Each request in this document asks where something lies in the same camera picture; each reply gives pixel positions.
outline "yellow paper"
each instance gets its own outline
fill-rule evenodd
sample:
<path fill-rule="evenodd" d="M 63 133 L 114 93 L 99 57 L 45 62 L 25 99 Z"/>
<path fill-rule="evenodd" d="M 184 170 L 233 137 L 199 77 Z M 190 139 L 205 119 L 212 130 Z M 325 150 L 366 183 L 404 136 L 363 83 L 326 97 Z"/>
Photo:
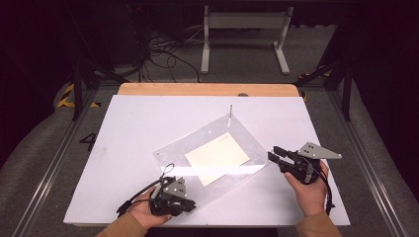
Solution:
<path fill-rule="evenodd" d="M 191 167 L 202 169 L 198 178 L 204 187 L 224 176 L 225 172 L 222 172 L 222 170 L 233 169 L 250 160 L 229 132 L 185 156 Z"/>

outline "white metal stand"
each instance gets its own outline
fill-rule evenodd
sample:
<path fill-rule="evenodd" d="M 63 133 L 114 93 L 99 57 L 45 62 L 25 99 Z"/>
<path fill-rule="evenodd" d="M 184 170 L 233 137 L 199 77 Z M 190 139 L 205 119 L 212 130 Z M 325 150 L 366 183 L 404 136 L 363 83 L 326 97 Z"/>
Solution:
<path fill-rule="evenodd" d="M 288 8 L 286 12 L 279 13 L 210 13 L 209 6 L 206 6 L 204 13 L 204 51 L 201 72 L 203 74 L 209 73 L 210 29 L 280 29 L 280 40 L 274 41 L 273 46 L 283 73 L 285 75 L 290 74 L 290 69 L 283 53 L 283 45 L 292 15 L 292 7 Z"/>

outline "sleeve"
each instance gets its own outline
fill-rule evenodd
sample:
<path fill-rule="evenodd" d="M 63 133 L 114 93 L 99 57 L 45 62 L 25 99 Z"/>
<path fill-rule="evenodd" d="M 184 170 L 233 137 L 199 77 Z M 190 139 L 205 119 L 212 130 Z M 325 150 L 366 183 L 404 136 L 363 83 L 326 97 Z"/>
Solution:
<path fill-rule="evenodd" d="M 96 237 L 143 237 L 146 233 L 147 231 L 127 212 L 108 225 Z"/>
<path fill-rule="evenodd" d="M 296 224 L 295 228 L 299 237 L 342 236 L 324 211 L 304 218 Z"/>

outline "person's left hand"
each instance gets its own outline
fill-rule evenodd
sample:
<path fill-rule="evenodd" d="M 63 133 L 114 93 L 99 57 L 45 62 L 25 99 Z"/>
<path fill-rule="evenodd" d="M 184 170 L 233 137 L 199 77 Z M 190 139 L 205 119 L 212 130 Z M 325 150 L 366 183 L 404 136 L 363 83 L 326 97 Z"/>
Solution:
<path fill-rule="evenodd" d="M 138 196 L 135 200 L 150 199 L 150 194 L 156 188 L 149 189 L 145 194 Z M 138 221 L 138 223 L 148 230 L 151 227 L 162 225 L 172 218 L 172 215 L 155 216 L 151 214 L 149 201 L 140 201 L 128 209 L 128 212 Z"/>

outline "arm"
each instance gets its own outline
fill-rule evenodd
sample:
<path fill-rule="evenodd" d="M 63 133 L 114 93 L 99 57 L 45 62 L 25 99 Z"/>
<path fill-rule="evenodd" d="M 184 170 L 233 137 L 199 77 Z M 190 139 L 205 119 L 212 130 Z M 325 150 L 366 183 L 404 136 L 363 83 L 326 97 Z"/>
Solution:
<path fill-rule="evenodd" d="M 324 174 L 329 173 L 327 166 L 320 161 Z M 339 230 L 324 211 L 326 186 L 321 179 L 311 185 L 303 185 L 292 174 L 285 173 L 287 181 L 295 191 L 296 201 L 304 214 L 304 219 L 296 224 L 298 236 L 341 236 Z"/>
<path fill-rule="evenodd" d="M 155 216 L 151 214 L 148 199 L 154 188 L 149 189 L 144 195 L 135 200 L 142 200 L 129 208 L 128 212 L 108 225 L 97 237 L 143 237 L 149 228 L 166 223 L 171 215 Z"/>

